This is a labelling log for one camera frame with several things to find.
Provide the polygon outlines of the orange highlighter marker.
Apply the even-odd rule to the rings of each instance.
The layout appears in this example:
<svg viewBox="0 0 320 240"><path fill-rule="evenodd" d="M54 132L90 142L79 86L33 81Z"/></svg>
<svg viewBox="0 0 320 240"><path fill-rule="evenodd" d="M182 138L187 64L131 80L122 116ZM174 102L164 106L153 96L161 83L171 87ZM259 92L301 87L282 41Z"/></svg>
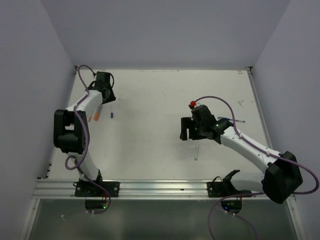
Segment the orange highlighter marker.
<svg viewBox="0 0 320 240"><path fill-rule="evenodd" d="M100 114L101 114L101 111L102 111L102 105L98 106L97 109L95 110L95 113L94 113L94 116L93 116L93 119L95 121L98 121L99 118L100 118Z"/></svg>

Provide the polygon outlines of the green white pen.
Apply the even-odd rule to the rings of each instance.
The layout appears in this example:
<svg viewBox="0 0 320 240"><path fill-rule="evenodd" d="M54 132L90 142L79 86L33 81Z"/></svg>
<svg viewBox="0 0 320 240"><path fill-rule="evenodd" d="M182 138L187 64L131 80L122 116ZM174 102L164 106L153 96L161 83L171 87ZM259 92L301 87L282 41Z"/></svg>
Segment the green white pen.
<svg viewBox="0 0 320 240"><path fill-rule="evenodd" d="M195 147L195 152L194 152L194 160L197 161L198 160L198 156L199 156L199 149L200 149L200 145L197 144Z"/></svg>

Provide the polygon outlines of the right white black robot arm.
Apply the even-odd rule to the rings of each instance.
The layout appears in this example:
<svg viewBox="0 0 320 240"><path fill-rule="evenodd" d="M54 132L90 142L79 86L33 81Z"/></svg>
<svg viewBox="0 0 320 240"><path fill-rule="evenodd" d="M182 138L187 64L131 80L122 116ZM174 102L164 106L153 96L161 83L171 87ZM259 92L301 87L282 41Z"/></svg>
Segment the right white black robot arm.
<svg viewBox="0 0 320 240"><path fill-rule="evenodd" d="M237 152L255 165L260 173L246 174L232 170L220 182L207 183L209 197L226 197L260 192L277 204L283 203L303 183L296 157L289 151L280 153L236 133L234 124L226 119L217 120L206 105L189 104L190 117L181 118L180 139L215 141Z"/></svg>

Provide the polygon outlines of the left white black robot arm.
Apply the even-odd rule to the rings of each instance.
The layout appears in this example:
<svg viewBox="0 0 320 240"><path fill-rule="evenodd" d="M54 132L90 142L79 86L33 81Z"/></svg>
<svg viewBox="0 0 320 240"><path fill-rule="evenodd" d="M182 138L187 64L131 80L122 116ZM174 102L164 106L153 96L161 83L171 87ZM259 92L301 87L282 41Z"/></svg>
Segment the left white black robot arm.
<svg viewBox="0 0 320 240"><path fill-rule="evenodd" d="M87 192L96 197L103 193L104 184L98 180L101 172L89 154L88 118L98 108L115 101L116 96L112 73L98 71L94 76L95 80L87 86L80 99L69 107L54 112L53 143L66 154L64 167L69 171L78 171L79 179L88 182Z"/></svg>

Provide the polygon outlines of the purple capped white pen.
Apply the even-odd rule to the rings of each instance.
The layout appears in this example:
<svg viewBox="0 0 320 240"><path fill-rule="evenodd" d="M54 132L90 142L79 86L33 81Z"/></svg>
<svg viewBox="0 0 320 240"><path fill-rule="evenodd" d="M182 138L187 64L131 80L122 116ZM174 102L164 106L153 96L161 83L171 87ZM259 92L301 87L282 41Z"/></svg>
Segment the purple capped white pen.
<svg viewBox="0 0 320 240"><path fill-rule="evenodd" d="M110 118L113 119L114 118L114 111L113 111L113 104L110 103Z"/></svg>

